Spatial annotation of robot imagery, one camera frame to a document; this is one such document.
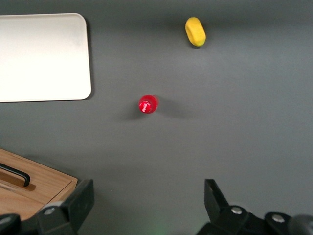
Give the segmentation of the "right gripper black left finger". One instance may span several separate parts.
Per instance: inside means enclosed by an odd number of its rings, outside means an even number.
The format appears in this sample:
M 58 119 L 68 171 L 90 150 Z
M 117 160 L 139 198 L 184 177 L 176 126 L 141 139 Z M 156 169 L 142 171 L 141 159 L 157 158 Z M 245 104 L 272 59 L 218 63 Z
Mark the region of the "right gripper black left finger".
M 49 205 L 27 220 L 0 216 L 2 235 L 76 235 L 94 205 L 93 180 L 83 180 L 60 205 Z

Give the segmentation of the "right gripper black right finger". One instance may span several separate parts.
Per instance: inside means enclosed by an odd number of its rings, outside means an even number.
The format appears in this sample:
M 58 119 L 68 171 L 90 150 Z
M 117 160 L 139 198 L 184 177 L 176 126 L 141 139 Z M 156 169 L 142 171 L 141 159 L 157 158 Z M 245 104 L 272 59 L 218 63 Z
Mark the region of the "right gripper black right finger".
M 268 212 L 258 218 L 238 205 L 230 205 L 216 181 L 204 181 L 204 205 L 209 217 L 199 235 L 311 235 L 313 217 Z

